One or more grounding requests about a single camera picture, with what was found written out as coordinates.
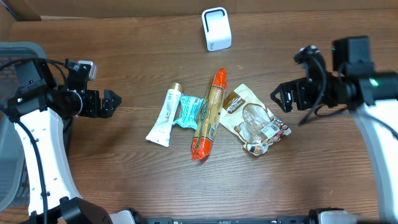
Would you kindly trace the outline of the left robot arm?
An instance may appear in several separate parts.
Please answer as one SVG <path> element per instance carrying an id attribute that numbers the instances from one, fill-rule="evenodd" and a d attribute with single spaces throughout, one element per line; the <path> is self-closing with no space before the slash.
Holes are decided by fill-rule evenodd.
<path id="1" fill-rule="evenodd" d="M 13 66 L 25 81 L 1 111 L 14 123 L 25 155 L 30 187 L 28 223 L 127 223 L 140 221 L 133 209 L 109 214 L 82 198 L 68 165 L 64 135 L 76 116 L 110 118 L 122 99 L 111 90 L 100 98 L 89 90 L 96 78 L 92 61 L 19 58 Z"/>

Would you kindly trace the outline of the cream brown nut bag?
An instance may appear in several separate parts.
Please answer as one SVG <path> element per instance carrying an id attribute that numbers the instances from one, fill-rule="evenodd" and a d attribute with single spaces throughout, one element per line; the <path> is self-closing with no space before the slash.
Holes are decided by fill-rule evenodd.
<path id="1" fill-rule="evenodd" d="M 271 145 L 292 132 L 245 84 L 224 99 L 220 123 L 255 156 L 265 154 Z"/>

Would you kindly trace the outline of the teal snack packet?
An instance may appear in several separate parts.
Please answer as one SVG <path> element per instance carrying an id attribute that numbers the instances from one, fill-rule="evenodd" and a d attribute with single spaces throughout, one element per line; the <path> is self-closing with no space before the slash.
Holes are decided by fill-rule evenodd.
<path id="1" fill-rule="evenodd" d="M 203 98 L 183 95 L 180 99 L 180 112 L 178 118 L 172 123 L 181 128 L 197 129 L 197 116 L 201 109 Z"/>

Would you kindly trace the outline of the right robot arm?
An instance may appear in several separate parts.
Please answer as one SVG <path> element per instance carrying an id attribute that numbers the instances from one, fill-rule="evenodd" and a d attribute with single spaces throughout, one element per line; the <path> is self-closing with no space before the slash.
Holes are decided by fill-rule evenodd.
<path id="1" fill-rule="evenodd" d="M 294 55 L 305 77 L 281 83 L 270 98 L 286 113 L 296 104 L 307 124 L 322 117 L 323 106 L 348 112 L 366 144 L 378 192 L 378 223 L 397 223 L 397 72 L 375 69 L 369 37 L 345 37 L 331 44 L 333 71 L 319 49 L 308 45 Z"/>

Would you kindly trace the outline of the orange spaghetti packet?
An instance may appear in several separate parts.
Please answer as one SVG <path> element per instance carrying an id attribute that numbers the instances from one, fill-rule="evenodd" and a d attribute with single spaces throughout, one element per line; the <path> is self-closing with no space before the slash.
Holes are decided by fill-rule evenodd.
<path id="1" fill-rule="evenodd" d="M 197 117 L 197 130 L 193 135 L 192 160 L 204 159 L 210 155 L 220 123 L 224 94 L 227 87 L 227 73 L 221 68 L 211 77 Z"/>

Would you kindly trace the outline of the white tube gold cap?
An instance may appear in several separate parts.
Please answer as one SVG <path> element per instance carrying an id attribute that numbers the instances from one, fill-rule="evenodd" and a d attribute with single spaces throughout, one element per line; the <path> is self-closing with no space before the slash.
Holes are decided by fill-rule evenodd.
<path id="1" fill-rule="evenodd" d="M 169 147 L 173 121 L 182 94 L 183 85 L 179 83 L 172 83 L 170 85 L 158 118 L 146 136 L 147 141 L 160 144 L 163 147 Z"/>

